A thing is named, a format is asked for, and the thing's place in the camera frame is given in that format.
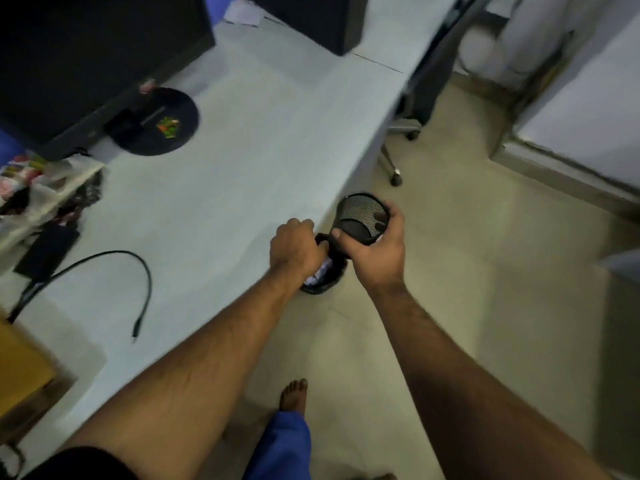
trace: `black monitor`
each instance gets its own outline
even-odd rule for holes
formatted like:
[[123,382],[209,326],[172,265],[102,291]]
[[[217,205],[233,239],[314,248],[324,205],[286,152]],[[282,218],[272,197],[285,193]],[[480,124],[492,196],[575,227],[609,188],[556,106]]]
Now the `black monitor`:
[[0,21],[0,127],[59,160],[105,134],[172,151],[198,125],[159,85],[214,46],[204,0],[12,0]]

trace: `person's left arm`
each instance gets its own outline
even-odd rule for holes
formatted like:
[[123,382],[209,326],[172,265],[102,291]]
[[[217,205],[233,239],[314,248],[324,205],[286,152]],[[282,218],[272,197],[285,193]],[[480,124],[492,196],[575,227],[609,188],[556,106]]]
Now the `person's left arm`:
[[313,222],[271,241],[267,274],[98,410],[63,446],[114,455],[142,480],[191,480],[217,443],[284,307],[322,265]]

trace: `monitor screen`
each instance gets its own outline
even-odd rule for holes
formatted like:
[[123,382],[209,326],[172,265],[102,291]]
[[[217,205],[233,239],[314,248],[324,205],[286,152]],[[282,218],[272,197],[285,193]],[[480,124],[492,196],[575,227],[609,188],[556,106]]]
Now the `monitor screen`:
[[211,33],[202,0],[12,0],[0,119],[46,143]]

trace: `power adapter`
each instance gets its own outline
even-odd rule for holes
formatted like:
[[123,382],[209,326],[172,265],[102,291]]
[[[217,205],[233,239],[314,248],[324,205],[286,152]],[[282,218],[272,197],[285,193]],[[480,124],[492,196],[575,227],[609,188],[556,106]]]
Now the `power adapter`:
[[42,232],[13,269],[34,283],[48,280],[80,237],[71,227],[47,222]]

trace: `yellow object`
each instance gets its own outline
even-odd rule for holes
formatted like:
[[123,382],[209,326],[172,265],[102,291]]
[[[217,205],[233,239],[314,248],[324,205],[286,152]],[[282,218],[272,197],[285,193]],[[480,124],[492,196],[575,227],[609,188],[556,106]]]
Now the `yellow object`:
[[0,319],[0,417],[56,377],[50,361],[14,326]]

